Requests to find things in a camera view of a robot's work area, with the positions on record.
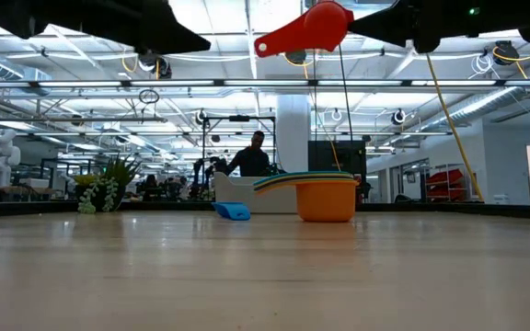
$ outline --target computer monitor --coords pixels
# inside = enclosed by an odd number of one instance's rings
[[[365,142],[350,141],[334,142],[341,171],[360,174],[364,178],[367,173],[365,156]],[[338,171],[332,146],[329,141],[308,142],[308,170],[309,171]]]

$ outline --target orange bowl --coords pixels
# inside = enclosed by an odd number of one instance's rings
[[[295,186],[298,215],[305,222],[348,222],[355,215],[356,181],[321,181]]]

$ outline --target person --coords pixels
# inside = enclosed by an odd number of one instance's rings
[[[269,157],[261,150],[264,140],[265,134],[262,131],[255,131],[251,145],[236,153],[235,158],[227,167],[226,174],[230,175],[240,166],[240,176],[242,177],[267,176]]]

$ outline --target wooden table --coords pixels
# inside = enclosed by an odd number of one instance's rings
[[[530,220],[0,218],[0,330],[530,330]]]

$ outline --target cable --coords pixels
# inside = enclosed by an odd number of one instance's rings
[[[498,50],[499,47],[496,46],[494,47],[494,49],[492,50],[492,54],[494,54],[494,56],[496,56],[497,58],[499,59],[503,59],[504,61],[512,61],[512,62],[516,62],[516,63],[519,63],[520,61],[527,61],[527,60],[530,60],[530,56],[527,56],[525,58],[520,58],[520,59],[515,59],[515,58],[508,58],[508,57],[505,57],[505,56],[502,56],[502,55],[499,55],[496,50]]]
[[[431,69],[432,80],[434,81],[434,86],[437,89],[437,95],[439,96],[439,100],[441,101],[441,106],[443,107],[443,111],[445,112],[445,117],[447,118],[447,121],[449,122],[449,127],[451,127],[451,131],[453,132],[453,135],[455,136],[457,147],[459,147],[459,153],[461,153],[461,157],[464,159],[464,164],[466,165],[467,172],[469,172],[469,177],[471,178],[472,185],[474,186],[474,188],[476,188],[476,192],[478,193],[479,200],[484,202],[484,196],[482,196],[482,191],[479,188],[479,184],[478,184],[478,181],[476,180],[476,176],[474,176],[474,171],[472,170],[471,165],[469,165],[469,162],[467,161],[467,156],[466,156],[466,151],[464,150],[464,146],[461,143],[459,134],[457,134],[457,130],[455,129],[455,125],[453,124],[451,115],[449,115],[449,109],[447,108],[447,105],[445,105],[445,101],[443,99],[443,93],[441,92],[441,87],[439,86],[437,75],[434,73],[434,68],[432,67],[431,56],[429,55],[429,53],[427,53],[427,62],[429,63],[429,69]]]
[[[316,76],[317,76],[316,72],[317,72],[317,65],[314,64],[314,78],[315,79],[316,79]],[[304,76],[305,76],[305,79],[308,79],[308,71],[306,70],[305,67],[304,67]],[[317,115],[315,117],[315,128],[314,128],[315,142],[318,142],[318,122],[320,121],[322,123],[322,119],[320,118],[320,114],[318,114],[317,87],[316,86],[314,86],[314,113]],[[340,171],[340,163],[339,163],[339,158],[337,157],[337,150],[335,149],[335,144],[332,141],[332,138],[328,134],[327,129],[324,127],[324,125],[322,125],[322,131],[324,131],[324,133],[327,135],[328,141],[330,142],[330,148],[332,149],[332,154],[333,154],[333,156],[335,158],[335,162],[337,163],[337,168]]]
[[[347,92],[347,76],[345,75],[345,64],[342,60],[342,47],[339,44],[340,71],[342,72],[342,86],[345,89],[345,101],[347,102],[347,118],[349,119],[349,133],[351,134],[351,150],[353,148],[353,126],[351,123],[351,110],[349,108],[349,93]]]
[[[126,57],[121,58],[121,65],[124,67],[124,70],[126,70],[129,73],[133,73],[138,68],[138,55],[136,55],[136,60],[134,62],[134,68],[130,69],[128,65],[126,65]]]

